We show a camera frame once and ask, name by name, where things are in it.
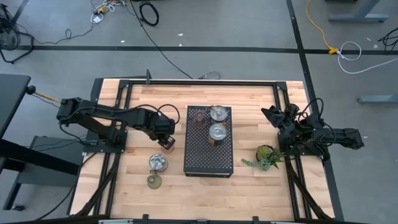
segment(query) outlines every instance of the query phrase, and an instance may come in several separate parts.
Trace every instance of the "black perforated box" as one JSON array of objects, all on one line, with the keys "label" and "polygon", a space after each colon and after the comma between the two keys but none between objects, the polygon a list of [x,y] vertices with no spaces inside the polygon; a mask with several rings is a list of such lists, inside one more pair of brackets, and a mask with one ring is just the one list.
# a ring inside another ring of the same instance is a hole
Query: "black perforated box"
[{"label": "black perforated box", "polygon": [[[188,106],[184,173],[189,177],[231,177],[234,172],[231,107],[225,107],[228,112],[223,122],[226,137],[217,145],[209,143],[209,128],[213,123],[207,108],[207,106]],[[197,111],[205,113],[206,124],[201,128],[193,125]]]}]

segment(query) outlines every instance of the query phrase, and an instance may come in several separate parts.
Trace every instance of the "white tag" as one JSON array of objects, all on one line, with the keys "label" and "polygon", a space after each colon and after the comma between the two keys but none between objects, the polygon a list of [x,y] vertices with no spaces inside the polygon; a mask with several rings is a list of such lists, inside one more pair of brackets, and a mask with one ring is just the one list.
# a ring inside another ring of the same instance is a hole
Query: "white tag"
[{"label": "white tag", "polygon": [[95,23],[99,23],[99,22],[101,22],[101,19],[100,19],[98,16],[96,16],[96,17],[93,19],[93,21],[94,21]]}]

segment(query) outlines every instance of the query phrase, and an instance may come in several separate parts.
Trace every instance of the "black metal frame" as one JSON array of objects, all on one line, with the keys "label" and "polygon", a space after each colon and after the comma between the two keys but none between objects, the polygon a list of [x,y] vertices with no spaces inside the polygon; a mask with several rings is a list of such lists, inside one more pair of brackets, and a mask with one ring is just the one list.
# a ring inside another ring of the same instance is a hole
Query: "black metal frame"
[{"label": "black metal frame", "polygon": [[[148,78],[146,79],[132,79],[132,80],[125,80],[125,79],[120,79],[119,81],[119,89],[118,89],[118,95],[116,97],[116,102],[115,106],[120,106],[120,101],[122,97],[122,92],[124,88],[127,88],[126,92],[126,101],[124,108],[128,109],[129,107],[129,102],[130,102],[130,97],[131,97],[131,90],[133,85],[235,85],[235,86],[269,86],[272,87],[274,91],[274,100],[275,100],[275,106],[278,109],[282,109],[280,105],[280,97],[279,97],[279,90],[282,91],[283,98],[284,98],[284,103],[287,105],[289,103],[289,95],[287,93],[287,85],[286,82],[263,82],[263,81],[234,81],[234,80],[150,80],[148,81]],[[93,89],[91,91],[91,101],[98,101],[101,88],[103,84],[103,78],[97,78],[95,80],[95,83],[93,85]],[[117,163],[117,167],[119,165],[119,160],[120,160],[121,154],[116,153],[114,162]],[[302,163],[300,159],[300,155],[295,156],[294,160],[296,161],[297,165],[297,174],[298,178],[301,181],[301,183],[305,186],[305,179],[304,179],[304,173],[302,169]],[[108,164],[109,164],[109,153],[105,154],[104,158],[104,163],[103,167],[101,170],[101,176],[100,176],[100,181],[99,184],[103,181],[105,174],[107,173],[108,170]],[[286,157],[285,158],[285,164],[288,166],[290,164],[290,158]],[[287,170],[287,177],[289,181],[289,192],[290,192],[290,198],[291,198],[291,203],[292,203],[292,210],[294,214],[294,219],[299,220],[300,219],[300,212],[299,212],[299,206],[297,203],[297,196],[296,196],[296,191],[295,191],[295,184],[293,180],[289,177],[289,172]],[[114,188],[116,185],[116,175],[112,178],[110,182],[110,188],[109,188],[109,194],[108,194],[108,199],[106,201],[106,215],[111,214],[111,207],[113,203],[113,196],[114,196]],[[95,205],[95,209],[93,214],[97,215],[100,211],[100,203],[101,199],[99,199]],[[305,218],[311,219],[311,209],[310,206],[307,202],[307,200],[303,197],[303,203],[304,203],[304,209],[305,209]],[[173,223],[186,223],[186,222],[193,222],[193,220],[158,220],[162,222],[173,222]],[[219,221],[213,221],[213,220],[207,220],[211,223],[218,223]],[[253,221],[232,221],[231,223],[253,223]]]}]

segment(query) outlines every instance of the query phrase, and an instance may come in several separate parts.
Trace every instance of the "metal table leg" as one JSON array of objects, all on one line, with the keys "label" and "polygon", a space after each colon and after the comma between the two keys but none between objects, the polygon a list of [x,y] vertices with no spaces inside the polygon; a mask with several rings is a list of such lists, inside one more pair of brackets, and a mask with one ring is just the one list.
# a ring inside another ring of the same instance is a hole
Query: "metal table leg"
[{"label": "metal table leg", "polygon": [[389,18],[388,14],[370,14],[369,12],[380,0],[366,0],[354,14],[329,14],[330,22],[384,22]]},{"label": "metal table leg", "polygon": [[395,95],[360,96],[358,103],[398,103],[398,93]]}]

